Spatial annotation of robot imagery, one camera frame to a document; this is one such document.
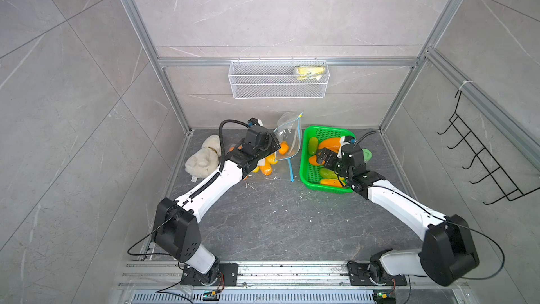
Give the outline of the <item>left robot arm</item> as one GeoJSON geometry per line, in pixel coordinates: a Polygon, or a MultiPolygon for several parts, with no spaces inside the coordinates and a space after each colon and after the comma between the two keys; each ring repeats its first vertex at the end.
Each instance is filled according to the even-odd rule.
{"type": "Polygon", "coordinates": [[[222,121],[218,135],[200,150],[201,153],[215,154],[218,159],[216,169],[187,193],[174,200],[164,198],[160,201],[150,234],[152,241],[180,263],[204,274],[210,281],[215,279],[219,259],[202,244],[199,223],[230,188],[280,148],[275,133],[265,128],[259,119],[222,121]],[[229,123],[241,125],[247,131],[240,143],[227,151],[223,128],[229,123]]]}

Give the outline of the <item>spare clear plastic bag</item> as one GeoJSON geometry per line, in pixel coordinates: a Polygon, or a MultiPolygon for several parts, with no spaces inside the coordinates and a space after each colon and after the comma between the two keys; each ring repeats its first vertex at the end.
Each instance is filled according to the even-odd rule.
{"type": "Polygon", "coordinates": [[[284,113],[277,122],[274,134],[281,146],[276,152],[276,159],[287,160],[295,156],[302,145],[301,113],[284,113]]]}

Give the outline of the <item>clear zip-top bag blue zipper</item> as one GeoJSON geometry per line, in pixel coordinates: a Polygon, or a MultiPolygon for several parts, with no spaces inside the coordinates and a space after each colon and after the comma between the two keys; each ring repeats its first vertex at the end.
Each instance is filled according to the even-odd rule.
{"type": "Polygon", "coordinates": [[[278,152],[271,154],[264,160],[260,160],[244,180],[283,180],[293,182],[295,180],[292,163],[290,160],[277,160],[278,152]]]}

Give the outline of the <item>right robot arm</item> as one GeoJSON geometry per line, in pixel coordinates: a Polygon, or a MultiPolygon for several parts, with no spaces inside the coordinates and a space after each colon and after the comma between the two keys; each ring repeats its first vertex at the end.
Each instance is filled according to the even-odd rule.
{"type": "Polygon", "coordinates": [[[471,230],[462,217],[448,217],[398,190],[367,168],[358,146],[345,144],[339,151],[319,149],[316,162],[337,174],[341,186],[391,213],[423,242],[420,249],[387,249],[371,256],[368,275],[374,284],[387,284],[394,276],[415,275],[446,287],[479,266],[471,230]]]}

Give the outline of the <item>large orange mango top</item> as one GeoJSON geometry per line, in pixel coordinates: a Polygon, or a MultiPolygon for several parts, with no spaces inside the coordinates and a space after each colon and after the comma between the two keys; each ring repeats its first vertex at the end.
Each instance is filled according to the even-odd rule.
{"type": "Polygon", "coordinates": [[[319,143],[318,149],[330,149],[331,151],[338,153],[343,144],[343,139],[344,137],[333,137],[325,139],[319,143]]]}

